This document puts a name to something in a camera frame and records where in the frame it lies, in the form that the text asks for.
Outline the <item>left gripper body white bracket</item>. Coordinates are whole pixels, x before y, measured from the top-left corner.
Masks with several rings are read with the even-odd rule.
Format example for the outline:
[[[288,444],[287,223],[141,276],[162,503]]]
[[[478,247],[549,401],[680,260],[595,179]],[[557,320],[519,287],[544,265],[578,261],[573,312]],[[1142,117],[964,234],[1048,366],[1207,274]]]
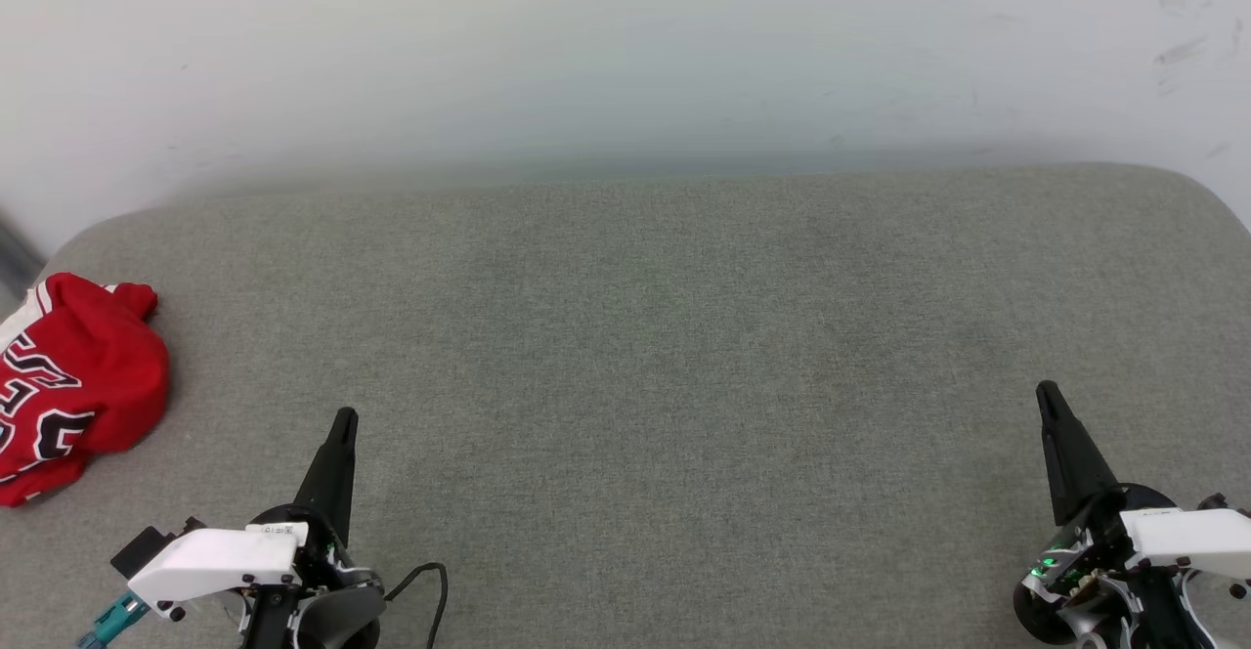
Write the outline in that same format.
[[[168,621],[201,599],[238,604],[238,649],[377,649],[380,578],[350,560],[318,511],[274,506],[241,529],[205,526],[128,581]]]

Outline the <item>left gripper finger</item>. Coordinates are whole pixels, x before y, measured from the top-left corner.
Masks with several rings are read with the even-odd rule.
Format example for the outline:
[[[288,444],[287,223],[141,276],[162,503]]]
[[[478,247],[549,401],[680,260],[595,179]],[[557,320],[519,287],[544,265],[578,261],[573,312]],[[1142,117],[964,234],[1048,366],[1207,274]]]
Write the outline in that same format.
[[[350,515],[357,481],[359,416],[340,408],[298,489],[295,505],[318,511],[340,541],[350,540]]]

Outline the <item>red Bulls basketball jersey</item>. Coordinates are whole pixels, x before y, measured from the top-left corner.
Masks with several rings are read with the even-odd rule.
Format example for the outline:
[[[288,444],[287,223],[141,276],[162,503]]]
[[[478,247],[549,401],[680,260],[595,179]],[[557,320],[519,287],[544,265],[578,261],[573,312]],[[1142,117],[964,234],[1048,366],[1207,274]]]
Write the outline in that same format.
[[[143,441],[164,416],[170,356],[143,283],[53,274],[0,321],[0,506],[23,506]]]

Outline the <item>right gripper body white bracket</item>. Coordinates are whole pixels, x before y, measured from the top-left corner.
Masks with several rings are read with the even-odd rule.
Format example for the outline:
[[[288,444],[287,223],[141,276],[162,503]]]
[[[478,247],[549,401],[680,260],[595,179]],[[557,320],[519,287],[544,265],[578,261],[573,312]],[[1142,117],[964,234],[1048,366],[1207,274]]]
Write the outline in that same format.
[[[1251,514],[1183,510],[1146,486],[1091,498],[1015,586],[1015,616],[1070,649],[1242,649],[1202,618],[1193,583],[1251,596]]]

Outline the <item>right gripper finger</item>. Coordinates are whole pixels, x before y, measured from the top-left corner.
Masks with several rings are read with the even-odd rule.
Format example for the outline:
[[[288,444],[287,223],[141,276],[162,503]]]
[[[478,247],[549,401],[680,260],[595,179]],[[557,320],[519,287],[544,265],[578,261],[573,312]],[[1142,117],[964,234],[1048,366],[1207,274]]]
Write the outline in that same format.
[[[1117,488],[1120,481],[1057,383],[1040,381],[1036,399],[1052,516],[1056,525],[1065,526],[1091,498]]]

